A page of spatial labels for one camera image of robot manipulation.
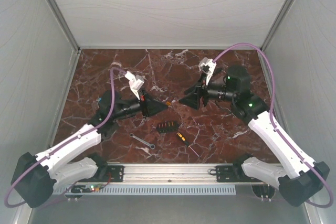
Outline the black fuse box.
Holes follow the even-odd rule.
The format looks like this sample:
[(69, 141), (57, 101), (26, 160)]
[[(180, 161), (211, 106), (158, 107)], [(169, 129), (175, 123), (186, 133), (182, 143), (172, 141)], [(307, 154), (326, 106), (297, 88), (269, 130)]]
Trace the black fuse box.
[(156, 130), (160, 133), (168, 133), (175, 132), (179, 129), (179, 123), (177, 121), (166, 121), (158, 123), (156, 126)]

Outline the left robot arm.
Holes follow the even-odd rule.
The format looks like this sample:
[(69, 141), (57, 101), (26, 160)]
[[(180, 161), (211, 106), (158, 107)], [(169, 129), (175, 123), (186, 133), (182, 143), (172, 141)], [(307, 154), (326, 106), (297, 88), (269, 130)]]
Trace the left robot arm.
[(94, 116), (76, 133), (43, 152), (35, 155), (27, 152), (18, 159), (11, 188), (30, 208), (37, 208), (63, 185), (91, 177), (96, 181), (104, 180), (108, 168), (98, 154), (75, 163), (71, 160), (109, 139), (118, 128), (117, 120), (131, 118), (138, 113), (147, 118), (166, 109), (166, 104), (151, 97), (144, 89), (140, 90), (138, 98), (131, 100), (122, 99), (117, 92), (106, 91), (98, 101)]

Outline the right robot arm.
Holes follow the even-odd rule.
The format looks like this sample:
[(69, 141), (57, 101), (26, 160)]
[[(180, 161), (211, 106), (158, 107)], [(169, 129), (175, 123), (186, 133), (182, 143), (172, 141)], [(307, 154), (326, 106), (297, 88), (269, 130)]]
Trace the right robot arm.
[(187, 89), (180, 104), (198, 110), (209, 100), (230, 102), (235, 117), (254, 131), (280, 161), (281, 167), (246, 155), (232, 168), (233, 177), (255, 178), (279, 190), (284, 200), (294, 207), (307, 202), (319, 192), (328, 178), (330, 168), (307, 155), (271, 117), (263, 99), (250, 90), (251, 76), (243, 66), (227, 69), (223, 83), (211, 82), (212, 70), (201, 67), (199, 80)]

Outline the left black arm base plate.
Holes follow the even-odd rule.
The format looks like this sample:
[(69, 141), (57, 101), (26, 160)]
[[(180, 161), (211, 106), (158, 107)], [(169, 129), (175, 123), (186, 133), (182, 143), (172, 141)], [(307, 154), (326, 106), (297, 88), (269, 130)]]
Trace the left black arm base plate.
[(98, 169), (97, 180), (99, 182), (123, 182), (124, 178), (124, 166), (122, 165), (107, 165), (103, 168)]

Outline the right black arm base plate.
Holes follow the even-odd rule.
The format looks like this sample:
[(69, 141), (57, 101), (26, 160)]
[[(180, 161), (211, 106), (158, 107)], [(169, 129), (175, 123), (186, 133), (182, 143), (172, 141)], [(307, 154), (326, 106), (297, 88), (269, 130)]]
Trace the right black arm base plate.
[(216, 177), (219, 183), (261, 183), (261, 181), (246, 176), (238, 168), (232, 165), (218, 165), (209, 169), (208, 173)]

